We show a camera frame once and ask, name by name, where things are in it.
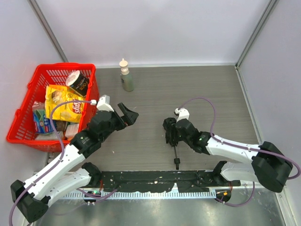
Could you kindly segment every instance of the metal table surface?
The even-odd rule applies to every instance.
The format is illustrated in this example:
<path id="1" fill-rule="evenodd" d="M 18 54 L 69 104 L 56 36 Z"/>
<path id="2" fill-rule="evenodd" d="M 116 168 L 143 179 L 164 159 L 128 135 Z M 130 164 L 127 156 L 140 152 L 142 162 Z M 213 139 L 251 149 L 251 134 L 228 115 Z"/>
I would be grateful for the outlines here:
<path id="1" fill-rule="evenodd" d="M 250 189 L 234 189 L 231 203 L 246 201 Z M 243 207 L 228 207 L 210 199 L 107 200 L 95 206 L 83 201 L 57 201 L 34 226 L 283 226 L 276 196 L 256 189 Z"/>

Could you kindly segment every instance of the item in basket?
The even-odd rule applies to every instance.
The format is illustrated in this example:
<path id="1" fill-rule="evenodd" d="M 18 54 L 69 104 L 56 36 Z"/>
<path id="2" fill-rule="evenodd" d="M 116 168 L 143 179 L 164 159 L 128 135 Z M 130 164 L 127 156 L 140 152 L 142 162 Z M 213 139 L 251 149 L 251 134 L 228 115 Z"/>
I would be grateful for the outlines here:
<path id="1" fill-rule="evenodd" d="M 71 92 L 71 93 L 75 93 L 75 91 L 73 89 L 71 89 L 68 86 L 61 86 L 61 85 L 55 85 L 55 84 L 50 84 L 49 87 L 54 88 L 56 90 L 60 90 L 60 91 L 65 91 L 65 92 Z"/>
<path id="2" fill-rule="evenodd" d="M 85 97 L 87 95 L 89 79 L 79 70 L 71 72 L 65 84 L 81 96 Z"/>
<path id="3" fill-rule="evenodd" d="M 60 103 L 71 100 L 85 100 L 74 93 L 68 91 L 60 91 L 52 87 L 46 87 L 45 110 L 46 117 L 50 117 L 51 111 Z M 69 121 L 79 123 L 82 111 L 84 109 L 83 103 L 69 103 L 58 107 L 53 113 L 54 120 Z"/>
<path id="4" fill-rule="evenodd" d="M 44 103 L 38 101 L 33 102 L 32 112 L 35 133 L 47 134 L 53 132 L 53 129 L 50 125 L 50 120 L 46 117 Z"/>
<path id="5" fill-rule="evenodd" d="M 68 122 L 67 121 L 60 121 L 60 120 L 56 120 L 56 131 L 62 131 L 64 132 L 67 129 L 68 126 Z"/>
<path id="6" fill-rule="evenodd" d="M 68 125 L 66 133 L 65 133 L 65 137 L 69 138 L 73 138 L 79 131 L 79 123 L 76 124 L 72 124 L 72 125 Z"/>
<path id="7" fill-rule="evenodd" d="M 63 132 L 58 132 L 58 135 L 60 136 L 61 139 L 63 139 L 64 134 Z M 54 132 L 52 133 L 47 133 L 47 134 L 39 134 L 35 140 L 57 140 L 57 136 L 55 135 Z"/>

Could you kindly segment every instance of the stax chip bag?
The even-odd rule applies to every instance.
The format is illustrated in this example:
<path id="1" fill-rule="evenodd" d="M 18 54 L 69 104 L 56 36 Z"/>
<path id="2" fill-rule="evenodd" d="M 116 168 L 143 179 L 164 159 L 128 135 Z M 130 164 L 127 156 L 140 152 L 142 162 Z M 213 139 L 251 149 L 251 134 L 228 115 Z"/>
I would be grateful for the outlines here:
<path id="1" fill-rule="evenodd" d="M 45 111 L 46 118 L 50 118 L 51 111 L 60 103 L 71 100 L 85 100 L 72 92 L 62 88 L 55 89 L 51 86 L 46 87 Z M 62 105 L 53 113 L 52 119 L 79 123 L 84 103 L 69 103 Z"/>

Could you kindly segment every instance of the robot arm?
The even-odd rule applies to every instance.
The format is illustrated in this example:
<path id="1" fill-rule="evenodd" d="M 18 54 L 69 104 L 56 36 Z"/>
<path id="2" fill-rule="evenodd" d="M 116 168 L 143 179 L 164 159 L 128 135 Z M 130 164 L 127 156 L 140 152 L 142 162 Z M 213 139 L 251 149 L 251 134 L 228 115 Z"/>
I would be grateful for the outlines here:
<path id="1" fill-rule="evenodd" d="M 95 186 L 101 180 L 101 172 L 91 163 L 85 163 L 72 175 L 62 178 L 65 173 L 84 161 L 101 147 L 101 143 L 114 131 L 122 130 L 135 123 L 139 114 L 127 109 L 123 103 L 118 104 L 123 116 L 119 116 L 110 106 L 110 97 L 102 96 L 97 104 L 96 115 L 88 123 L 87 128 L 75 135 L 61 154 L 36 175 L 22 182 L 16 180 L 11 185 L 13 201 L 28 188 L 33 186 L 21 198 L 17 207 L 29 223 L 41 218 L 47 209 L 60 197 L 82 186 Z M 58 165 L 36 184 L 35 179 L 46 173 L 53 165 Z"/>
<path id="2" fill-rule="evenodd" d="M 163 123 L 166 130 L 166 143 L 177 146 L 179 141 L 184 141 L 197 153 L 220 155 L 241 162 L 219 163 L 215 171 L 224 180 L 258 181 L 273 192 L 282 191 L 292 171 L 292 164 L 281 158 L 250 150 L 250 148 L 262 149 L 283 155 L 272 143 L 264 142 L 262 145 L 250 145 L 226 140 L 216 135 L 212 137 L 209 132 L 198 131 L 193 126 L 188 120 L 189 112 L 185 108 L 176 109 L 175 114 L 178 115 L 177 120 L 167 118 Z"/>

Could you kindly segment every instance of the white cable clip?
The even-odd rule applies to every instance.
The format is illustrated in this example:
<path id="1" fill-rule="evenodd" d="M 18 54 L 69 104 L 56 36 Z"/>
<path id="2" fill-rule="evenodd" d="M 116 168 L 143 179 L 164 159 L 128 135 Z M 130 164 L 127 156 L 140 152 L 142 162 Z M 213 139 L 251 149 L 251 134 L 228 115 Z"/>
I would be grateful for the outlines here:
<path id="1" fill-rule="evenodd" d="M 110 97 L 108 95 L 103 95 L 99 98 L 96 108 L 99 111 L 113 112 L 114 109 L 110 105 Z"/>
<path id="2" fill-rule="evenodd" d="M 90 100 L 91 101 L 91 105 L 96 105 L 97 101 L 96 100 Z"/>
<path id="3" fill-rule="evenodd" d="M 175 111 L 174 111 L 175 115 L 178 116 L 178 119 L 177 121 L 180 121 L 182 119 L 189 119 L 189 112 L 187 109 L 185 108 L 176 108 Z"/>

